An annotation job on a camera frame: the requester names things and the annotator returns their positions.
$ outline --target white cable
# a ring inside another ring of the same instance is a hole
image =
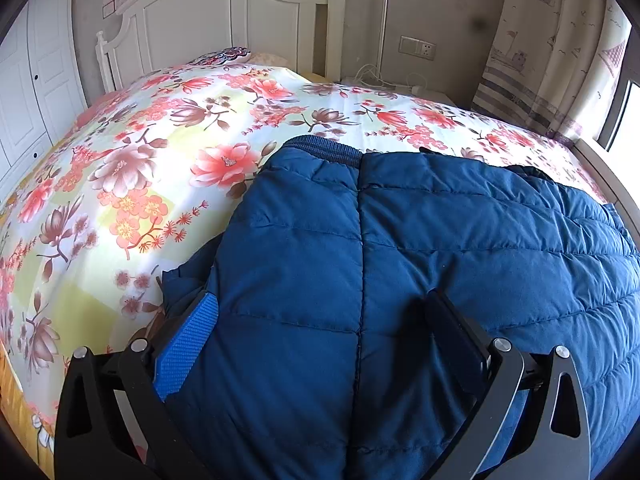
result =
[[[420,79],[422,79],[422,81],[424,82],[424,88],[427,88],[427,78],[425,78],[425,76],[423,76],[422,74],[418,74],[417,72],[411,72],[407,77],[406,77],[406,84],[409,88],[414,87],[415,85],[412,85],[411,83],[409,83],[409,79],[411,78],[412,75],[417,75]]]
[[[382,84],[367,83],[366,81],[364,81],[364,78],[367,75],[370,75],[377,83],[382,83]],[[389,81],[385,81],[380,77],[380,72],[378,71],[378,68],[375,65],[372,65],[370,63],[363,65],[360,68],[360,70],[358,70],[353,80],[357,85],[365,86],[367,88],[386,88],[386,87],[411,88],[409,85],[397,85],[395,83],[390,83]]]
[[[391,88],[409,88],[411,89],[412,93],[414,95],[417,95],[417,93],[415,93],[415,89],[418,88],[419,90],[419,86],[417,85],[411,85],[409,83],[409,78],[412,75],[417,75],[418,77],[420,77],[422,79],[422,81],[424,82],[424,88],[427,88],[427,78],[425,78],[425,76],[423,76],[422,74],[418,74],[417,72],[411,72],[407,78],[406,78],[406,85],[399,85],[399,84],[395,84],[395,83],[390,83],[389,81],[385,81],[384,79],[382,79],[382,75],[380,74],[380,71],[378,70],[378,67],[376,67],[375,65],[371,64],[371,63],[367,63],[365,65],[363,65],[356,73],[356,75],[353,78],[354,83],[356,83],[356,85],[358,86],[364,86],[366,88],[375,88],[375,89],[380,89],[380,88],[387,88],[387,87],[391,87]],[[376,83],[379,84],[372,84],[372,83],[367,83],[366,81],[364,81],[366,76],[370,76]]]

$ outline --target metal pole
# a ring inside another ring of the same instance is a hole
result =
[[[378,62],[376,68],[378,69],[378,75],[382,77],[382,53],[385,47],[386,36],[386,12],[389,8],[389,0],[382,0],[382,23],[380,23],[380,41],[378,43]]]

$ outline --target blue down jacket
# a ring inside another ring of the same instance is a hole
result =
[[[523,351],[570,348],[597,474],[640,411],[639,253],[612,206],[536,171],[285,143],[226,232],[164,276],[169,315],[203,287],[220,304],[166,400],[215,477],[421,478],[474,402],[421,313],[435,287]]]

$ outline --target patterned curtain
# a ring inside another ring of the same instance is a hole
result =
[[[615,0],[505,0],[472,109],[567,145],[597,139],[630,32]]]

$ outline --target floral bedspread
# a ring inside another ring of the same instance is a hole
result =
[[[161,271],[223,231],[268,156],[301,134],[531,165],[604,202],[566,147],[475,113],[283,68],[151,74],[80,116],[0,213],[0,341],[41,446],[53,450],[73,350],[118,351],[161,322]]]

